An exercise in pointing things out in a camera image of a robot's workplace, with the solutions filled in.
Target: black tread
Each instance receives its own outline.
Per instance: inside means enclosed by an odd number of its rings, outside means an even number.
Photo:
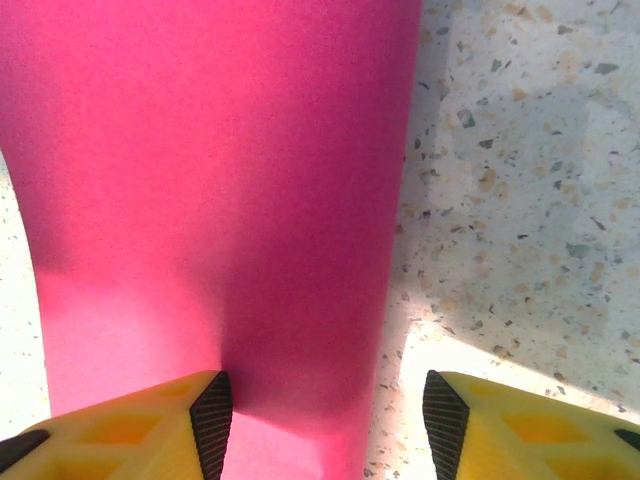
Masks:
[[[455,480],[469,420],[469,407],[435,370],[427,374],[422,401],[438,480]]]
[[[29,455],[50,436],[46,430],[32,430],[0,442],[0,473]]]
[[[620,440],[631,445],[638,452],[640,452],[640,433],[619,428],[618,430],[615,430],[615,434],[618,435],[618,438],[620,438]]]
[[[204,480],[222,475],[232,414],[229,374],[220,372],[189,408]]]

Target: pink sheet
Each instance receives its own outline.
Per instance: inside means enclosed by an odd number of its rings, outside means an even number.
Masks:
[[[222,366],[223,478],[362,477],[420,3],[0,3],[54,414]]]

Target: yellow plastic part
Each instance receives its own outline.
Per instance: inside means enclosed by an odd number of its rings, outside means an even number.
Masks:
[[[424,413],[438,480],[640,480],[640,446],[615,433],[637,442],[637,425],[468,375],[429,377]]]
[[[34,425],[26,432],[50,437],[0,479],[206,480],[189,409],[217,375],[197,373]]]

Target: pink paper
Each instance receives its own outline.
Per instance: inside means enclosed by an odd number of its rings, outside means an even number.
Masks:
[[[362,477],[420,3],[0,3],[54,414],[221,366],[223,478]]]

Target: terrazzo floor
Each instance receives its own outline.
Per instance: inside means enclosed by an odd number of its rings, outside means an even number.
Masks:
[[[435,479],[429,369],[640,423],[640,2],[426,0],[364,478]],[[48,416],[0,161],[0,437]]]

